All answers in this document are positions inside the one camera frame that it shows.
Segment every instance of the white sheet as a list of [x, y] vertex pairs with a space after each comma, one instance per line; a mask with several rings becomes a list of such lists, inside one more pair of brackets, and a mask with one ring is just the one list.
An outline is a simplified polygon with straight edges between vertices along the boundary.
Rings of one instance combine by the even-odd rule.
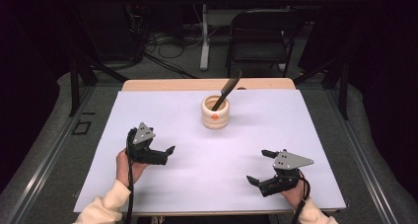
[[[133, 212], [190, 213], [289, 210], [280, 195], [263, 197], [246, 176], [272, 178], [273, 159], [262, 149], [314, 160], [302, 167], [320, 208], [345, 208], [313, 122], [298, 90], [238, 90], [228, 97], [230, 121], [220, 130], [205, 127], [201, 101], [215, 91], [119, 92], [91, 170], [74, 208], [81, 212], [103, 196], [115, 178], [115, 157], [130, 128], [141, 121], [154, 127], [151, 148], [175, 145], [165, 166], [150, 166], [135, 185]], [[127, 210], [127, 204], [121, 211]]]

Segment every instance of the black chair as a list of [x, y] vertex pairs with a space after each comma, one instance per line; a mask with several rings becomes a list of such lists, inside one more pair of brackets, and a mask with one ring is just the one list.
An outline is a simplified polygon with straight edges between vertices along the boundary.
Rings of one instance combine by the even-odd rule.
[[286, 77], [294, 37], [303, 25], [304, 18], [294, 10], [250, 10], [236, 15], [231, 23], [228, 77], [232, 61], [285, 64], [283, 77]]

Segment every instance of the beige cup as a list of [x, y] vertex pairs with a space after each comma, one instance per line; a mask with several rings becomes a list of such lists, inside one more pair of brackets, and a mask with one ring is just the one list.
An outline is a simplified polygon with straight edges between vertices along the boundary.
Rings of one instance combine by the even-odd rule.
[[218, 110], [212, 112], [220, 96], [209, 96], [202, 102], [202, 121], [203, 124], [211, 129], [223, 128], [230, 120], [230, 103], [227, 99], [219, 106]]

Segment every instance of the forearm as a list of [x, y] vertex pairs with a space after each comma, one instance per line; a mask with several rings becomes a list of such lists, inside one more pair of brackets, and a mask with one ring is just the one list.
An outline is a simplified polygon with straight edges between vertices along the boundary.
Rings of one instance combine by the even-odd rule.
[[119, 208], [130, 194], [129, 189], [116, 180], [112, 188], [101, 197], [95, 197], [80, 213], [75, 223], [114, 223], [122, 218]]
[[304, 209], [302, 209], [299, 221], [301, 224], [337, 224], [333, 217], [325, 216], [311, 198], [308, 199]]

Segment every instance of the black spatula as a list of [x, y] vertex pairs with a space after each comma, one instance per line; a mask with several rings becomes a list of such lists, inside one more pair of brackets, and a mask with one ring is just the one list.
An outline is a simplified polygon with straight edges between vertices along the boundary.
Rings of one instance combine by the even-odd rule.
[[227, 84], [225, 84], [224, 88], [221, 90], [222, 96], [218, 99], [215, 106], [213, 106], [212, 112], [215, 112], [218, 110], [218, 108], [225, 101], [227, 96], [231, 93], [231, 91], [233, 91], [235, 86], [237, 86], [240, 79], [241, 79], [241, 70], [237, 69], [236, 71], [234, 71], [230, 80], [228, 80]]

